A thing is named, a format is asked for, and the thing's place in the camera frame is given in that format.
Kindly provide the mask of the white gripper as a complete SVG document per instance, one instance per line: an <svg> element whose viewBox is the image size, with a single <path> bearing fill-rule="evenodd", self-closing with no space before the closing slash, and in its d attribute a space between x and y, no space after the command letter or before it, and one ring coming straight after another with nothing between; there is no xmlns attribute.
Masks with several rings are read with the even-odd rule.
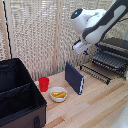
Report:
<svg viewBox="0 0 128 128"><path fill-rule="evenodd" d="M78 40L74 43L74 45L72 46L72 48L78 53L81 54L83 52L85 52L86 55L89 55L89 53L87 51L85 51L87 48L90 47L90 44L87 42L82 42L81 40Z"/></svg>

